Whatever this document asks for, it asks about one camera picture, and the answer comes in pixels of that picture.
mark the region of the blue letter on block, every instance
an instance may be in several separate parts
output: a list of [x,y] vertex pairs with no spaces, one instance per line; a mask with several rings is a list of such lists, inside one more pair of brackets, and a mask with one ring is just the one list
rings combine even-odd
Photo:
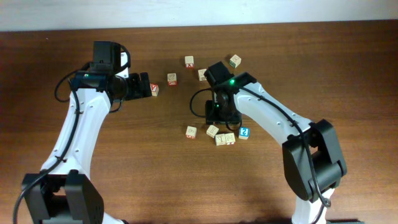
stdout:
[[250,129],[249,128],[240,128],[239,129],[239,138],[240,139],[247,139],[249,138],[249,134],[250,134]]

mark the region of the wooden block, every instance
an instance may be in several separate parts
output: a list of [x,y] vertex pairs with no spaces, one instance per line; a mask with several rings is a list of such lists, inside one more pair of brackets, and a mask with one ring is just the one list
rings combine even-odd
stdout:
[[207,69],[199,69],[198,70],[198,74],[199,74],[199,81],[206,81],[206,76],[205,76],[205,72]]
[[194,68],[193,56],[185,56],[185,68]]
[[207,129],[206,134],[209,135],[210,137],[214,138],[218,132],[218,128],[214,125],[210,125],[210,127]]
[[225,134],[216,134],[215,139],[216,139],[216,146],[223,146],[226,144]]
[[236,68],[238,65],[241,64],[241,61],[242,61],[242,59],[241,59],[239,56],[234,55],[234,56],[231,57],[231,59],[229,60],[229,64],[230,64],[232,67]]
[[176,73],[169,73],[167,74],[167,84],[170,85],[177,85],[177,74]]
[[235,134],[234,133],[225,134],[225,141],[227,146],[235,144]]
[[249,128],[240,128],[239,129],[239,138],[240,139],[248,139],[250,135],[250,129]]
[[197,136],[197,129],[195,127],[188,126],[185,135],[187,138],[195,139]]
[[150,84],[150,91],[152,92],[152,96],[157,96],[159,93],[159,86],[156,84]]

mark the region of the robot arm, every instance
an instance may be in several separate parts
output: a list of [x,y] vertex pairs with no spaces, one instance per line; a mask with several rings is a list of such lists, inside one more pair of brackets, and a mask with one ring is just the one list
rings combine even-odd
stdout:
[[[148,74],[129,74],[128,67],[129,53],[122,45],[95,42],[90,70],[85,66],[75,72],[68,113],[58,141],[40,174],[26,174],[22,182],[26,192],[23,196],[35,224],[126,223],[104,213],[103,199],[90,181],[90,165],[100,127],[112,112],[111,105],[152,95]],[[65,189],[65,195],[55,195],[61,188]]]
[[[241,123],[241,114],[252,118],[282,146],[285,178],[297,195],[292,222],[312,223],[316,219],[314,223],[326,223],[326,210],[318,199],[315,183],[322,197],[330,198],[347,172],[333,126],[325,120],[313,123],[299,116],[271,97],[250,74],[235,77],[222,62],[210,66],[205,76],[215,94],[214,101],[206,102],[206,123]],[[317,152],[307,155],[302,136],[309,146],[317,147]]]

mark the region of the wooden table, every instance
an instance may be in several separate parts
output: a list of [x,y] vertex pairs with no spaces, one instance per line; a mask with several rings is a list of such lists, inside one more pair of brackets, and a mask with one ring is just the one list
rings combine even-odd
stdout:
[[[238,54],[241,65],[284,105],[336,128],[348,174],[328,219],[398,220],[398,22],[0,33],[0,222],[10,223],[25,173],[38,172],[67,113],[55,84],[92,60],[94,40],[124,44],[131,72],[148,72],[158,97],[129,101],[105,119],[91,180],[106,212],[132,223],[237,223],[290,218],[279,145],[250,118],[248,140],[216,147],[188,103],[197,69]],[[183,58],[195,57],[195,71]],[[178,86],[166,74],[177,73]],[[61,89],[68,96],[67,88]],[[210,94],[198,95],[204,112]],[[198,128],[195,140],[187,126]],[[20,223],[30,223],[23,202]]]

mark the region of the wood grain surface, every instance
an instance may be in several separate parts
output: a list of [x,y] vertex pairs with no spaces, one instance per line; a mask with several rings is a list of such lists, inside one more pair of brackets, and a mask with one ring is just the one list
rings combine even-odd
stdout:
[[[248,140],[216,147],[188,103],[197,70],[230,56],[296,113],[330,121],[348,174],[327,219],[398,221],[398,21],[0,33],[0,223],[11,223],[25,173],[38,172],[58,138],[67,104],[53,89],[92,59],[93,41],[125,45],[130,72],[148,72],[159,96],[106,117],[91,180],[106,212],[131,223],[237,223],[290,218],[278,144],[250,118]],[[193,55],[195,71],[184,68]],[[176,73],[178,86],[167,86]],[[62,96],[68,96],[64,86]],[[210,94],[198,95],[204,113]],[[187,126],[198,128],[187,139]],[[20,223],[31,223],[25,202]]]

